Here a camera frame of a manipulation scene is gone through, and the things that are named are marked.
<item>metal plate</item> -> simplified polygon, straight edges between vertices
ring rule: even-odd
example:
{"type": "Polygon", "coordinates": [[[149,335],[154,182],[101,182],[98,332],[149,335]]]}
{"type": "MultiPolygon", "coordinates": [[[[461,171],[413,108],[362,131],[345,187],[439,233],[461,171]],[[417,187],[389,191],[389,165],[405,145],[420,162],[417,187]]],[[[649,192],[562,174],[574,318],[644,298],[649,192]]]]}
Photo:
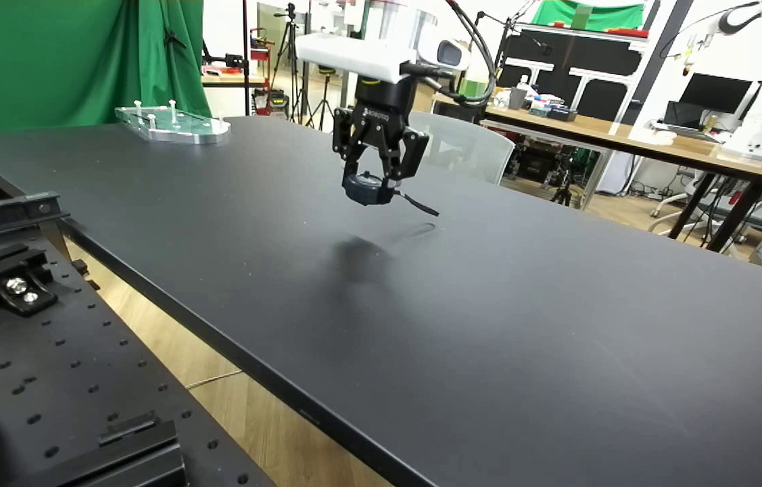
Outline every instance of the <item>metal plate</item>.
{"type": "Polygon", "coordinates": [[[194,486],[269,486],[210,414],[35,232],[0,239],[47,251],[59,302],[31,318],[0,308],[0,485],[97,448],[108,425],[154,410],[176,422],[194,486]]]}

